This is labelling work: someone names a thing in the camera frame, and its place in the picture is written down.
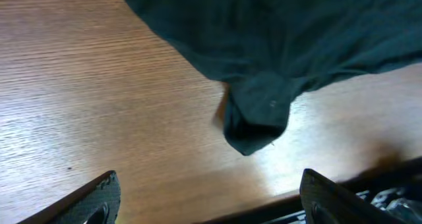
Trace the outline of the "black t-shirt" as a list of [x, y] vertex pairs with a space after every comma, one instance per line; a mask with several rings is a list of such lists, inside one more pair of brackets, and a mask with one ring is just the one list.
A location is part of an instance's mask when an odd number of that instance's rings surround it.
[[223, 132], [251, 155], [305, 92], [421, 61], [421, 0], [125, 0], [205, 77], [228, 86]]

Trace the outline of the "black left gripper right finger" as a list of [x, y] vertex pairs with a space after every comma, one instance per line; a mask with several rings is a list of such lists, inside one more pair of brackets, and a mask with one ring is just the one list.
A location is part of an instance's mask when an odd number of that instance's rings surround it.
[[307, 224], [401, 224], [344, 187], [305, 169], [299, 189]]

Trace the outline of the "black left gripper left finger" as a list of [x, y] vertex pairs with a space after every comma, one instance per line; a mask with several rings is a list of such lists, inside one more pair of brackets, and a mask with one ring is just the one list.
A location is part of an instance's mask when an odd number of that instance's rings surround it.
[[107, 171], [19, 224], [115, 224], [120, 204], [117, 173]]

